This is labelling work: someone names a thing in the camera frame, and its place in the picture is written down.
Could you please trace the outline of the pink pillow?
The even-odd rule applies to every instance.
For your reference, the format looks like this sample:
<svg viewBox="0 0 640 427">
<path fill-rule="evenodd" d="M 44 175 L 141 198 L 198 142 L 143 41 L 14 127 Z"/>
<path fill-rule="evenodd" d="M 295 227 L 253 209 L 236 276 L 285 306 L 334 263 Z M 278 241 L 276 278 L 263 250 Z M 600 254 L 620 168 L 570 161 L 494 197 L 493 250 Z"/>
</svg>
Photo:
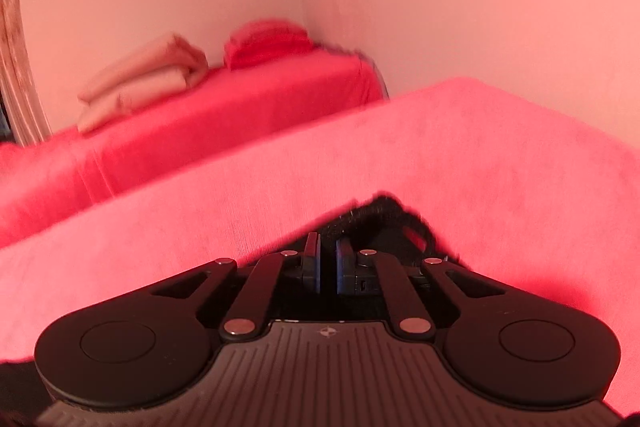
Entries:
<svg viewBox="0 0 640 427">
<path fill-rule="evenodd" d="M 208 62 L 202 50 L 192 46 L 183 36 L 171 32 L 105 66 L 79 90 L 77 98 L 90 103 L 123 82 L 165 67 L 197 72 L 206 69 Z"/>
<path fill-rule="evenodd" d="M 167 67 L 126 80 L 93 95 L 78 119 L 77 130 L 86 134 L 155 103 L 196 87 L 209 73 L 207 67 L 194 70 Z"/>
</svg>

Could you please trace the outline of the black knit pants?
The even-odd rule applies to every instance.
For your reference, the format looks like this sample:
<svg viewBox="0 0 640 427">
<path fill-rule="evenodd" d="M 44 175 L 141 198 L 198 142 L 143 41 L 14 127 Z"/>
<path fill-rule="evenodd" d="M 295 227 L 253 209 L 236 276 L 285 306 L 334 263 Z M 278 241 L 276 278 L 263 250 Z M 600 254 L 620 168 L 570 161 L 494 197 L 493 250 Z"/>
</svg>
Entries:
<svg viewBox="0 0 640 427">
<path fill-rule="evenodd" d="M 318 293 L 300 279 L 310 232 L 320 235 Z M 155 407 L 210 372 L 230 340 L 222 328 L 236 298 L 246 297 L 242 314 L 256 335 L 279 321 L 378 320 L 383 298 L 365 251 L 394 255 L 409 273 L 425 257 L 447 257 L 428 225 L 387 195 L 310 232 L 248 265 L 217 259 L 56 321 L 32 361 L 2 365 L 2 424 L 30 426 L 57 402 L 105 412 Z M 352 295 L 336 288 L 340 239 L 356 256 Z"/>
</svg>

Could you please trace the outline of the lower pink pillow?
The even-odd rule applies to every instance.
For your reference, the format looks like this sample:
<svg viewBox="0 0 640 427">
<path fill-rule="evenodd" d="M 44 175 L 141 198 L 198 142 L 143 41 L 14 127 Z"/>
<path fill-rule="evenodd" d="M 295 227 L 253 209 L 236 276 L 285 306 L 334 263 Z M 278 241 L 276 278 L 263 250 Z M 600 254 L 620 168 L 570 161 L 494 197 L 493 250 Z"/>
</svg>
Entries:
<svg viewBox="0 0 640 427">
<path fill-rule="evenodd" d="M 126 80 L 93 95 L 78 119 L 77 130 L 86 134 L 155 103 L 196 87 L 209 73 L 207 67 L 194 70 L 167 67 Z"/>
</svg>

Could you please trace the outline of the folded red blanket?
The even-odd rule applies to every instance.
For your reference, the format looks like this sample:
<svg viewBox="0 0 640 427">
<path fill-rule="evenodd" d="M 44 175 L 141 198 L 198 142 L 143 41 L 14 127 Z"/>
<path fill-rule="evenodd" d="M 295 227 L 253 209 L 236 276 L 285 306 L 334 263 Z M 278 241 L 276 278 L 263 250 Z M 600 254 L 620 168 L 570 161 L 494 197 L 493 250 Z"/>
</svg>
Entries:
<svg viewBox="0 0 640 427">
<path fill-rule="evenodd" d="M 224 45 L 224 66 L 230 70 L 249 68 L 313 49 L 306 29 L 290 20 L 253 20 L 230 35 Z"/>
</svg>

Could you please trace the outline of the far bed red blanket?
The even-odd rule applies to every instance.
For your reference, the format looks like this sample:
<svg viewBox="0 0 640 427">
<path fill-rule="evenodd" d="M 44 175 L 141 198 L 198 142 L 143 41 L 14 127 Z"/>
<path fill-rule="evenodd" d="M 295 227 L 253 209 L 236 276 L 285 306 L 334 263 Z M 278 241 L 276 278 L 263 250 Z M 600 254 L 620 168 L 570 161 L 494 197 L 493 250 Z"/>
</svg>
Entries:
<svg viewBox="0 0 640 427">
<path fill-rule="evenodd" d="M 82 135 L 1 147 L 1 244 L 9 246 L 186 165 L 377 102 L 387 90 L 361 54 L 316 49 L 215 69 L 198 87 Z"/>
</svg>

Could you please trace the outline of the near bed pink blanket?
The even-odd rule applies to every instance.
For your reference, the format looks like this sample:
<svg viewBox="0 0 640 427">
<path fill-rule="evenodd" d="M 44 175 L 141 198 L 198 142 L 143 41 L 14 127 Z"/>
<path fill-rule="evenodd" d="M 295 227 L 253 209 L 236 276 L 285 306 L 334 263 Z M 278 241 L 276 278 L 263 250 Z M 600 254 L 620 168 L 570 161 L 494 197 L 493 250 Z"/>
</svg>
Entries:
<svg viewBox="0 0 640 427">
<path fill-rule="evenodd" d="M 70 311 L 215 257 L 250 261 L 374 195 L 477 272 L 587 311 L 622 346 L 608 403 L 639 406 L 639 153 L 472 79 L 200 162 L 1 253 L 1 356 Z"/>
</svg>

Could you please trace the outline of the upper pink pillow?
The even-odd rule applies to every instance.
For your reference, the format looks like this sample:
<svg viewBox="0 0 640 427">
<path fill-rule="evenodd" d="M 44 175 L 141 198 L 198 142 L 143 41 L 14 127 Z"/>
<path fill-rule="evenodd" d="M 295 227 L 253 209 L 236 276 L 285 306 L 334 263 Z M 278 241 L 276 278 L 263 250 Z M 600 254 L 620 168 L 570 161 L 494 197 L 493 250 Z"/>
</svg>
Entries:
<svg viewBox="0 0 640 427">
<path fill-rule="evenodd" d="M 192 46 L 183 36 L 171 32 L 105 66 L 79 90 L 77 98 L 90 103 L 123 82 L 165 67 L 197 72 L 206 69 L 208 62 L 202 50 Z"/>
</svg>

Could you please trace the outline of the pale patterned curtain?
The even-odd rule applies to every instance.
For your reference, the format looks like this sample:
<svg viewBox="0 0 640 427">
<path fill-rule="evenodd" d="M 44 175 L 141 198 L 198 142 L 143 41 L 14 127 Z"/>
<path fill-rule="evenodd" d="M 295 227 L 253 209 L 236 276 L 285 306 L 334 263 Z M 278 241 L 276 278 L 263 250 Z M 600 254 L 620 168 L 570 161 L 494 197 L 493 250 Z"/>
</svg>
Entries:
<svg viewBox="0 0 640 427">
<path fill-rule="evenodd" d="M 1 95 L 18 144 L 49 138 L 51 129 L 29 65 L 20 0 L 1 0 Z"/>
</svg>

